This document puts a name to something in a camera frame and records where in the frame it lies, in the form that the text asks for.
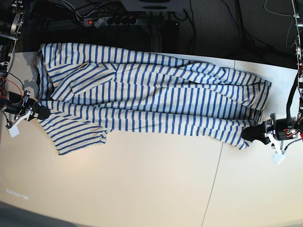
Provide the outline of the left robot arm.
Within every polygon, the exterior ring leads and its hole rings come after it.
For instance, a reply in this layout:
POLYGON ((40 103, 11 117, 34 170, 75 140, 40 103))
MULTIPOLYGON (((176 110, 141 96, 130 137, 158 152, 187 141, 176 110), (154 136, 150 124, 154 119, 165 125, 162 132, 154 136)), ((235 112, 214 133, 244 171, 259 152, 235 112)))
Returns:
POLYGON ((265 145, 270 144, 276 155, 284 156, 286 150, 295 142, 303 140, 303 2, 293 0, 293 14, 291 19, 296 29, 295 55, 297 60, 297 73, 286 103, 286 118, 277 119, 272 113, 270 119, 263 123, 251 126, 241 133, 243 139, 253 142, 258 140, 265 145), (292 117, 290 108, 295 92, 299 92, 299 108, 297 117, 292 117))

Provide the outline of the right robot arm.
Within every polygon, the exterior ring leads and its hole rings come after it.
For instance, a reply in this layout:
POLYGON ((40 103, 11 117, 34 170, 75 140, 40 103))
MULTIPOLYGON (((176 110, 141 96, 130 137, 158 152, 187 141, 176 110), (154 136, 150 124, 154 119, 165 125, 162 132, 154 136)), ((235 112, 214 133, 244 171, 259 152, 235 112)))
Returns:
POLYGON ((25 20, 26 0, 2 0, 0 2, 0 110, 18 118, 29 113, 33 118, 45 120, 50 111, 30 97, 29 91, 14 93, 5 88, 15 60, 18 35, 25 20))

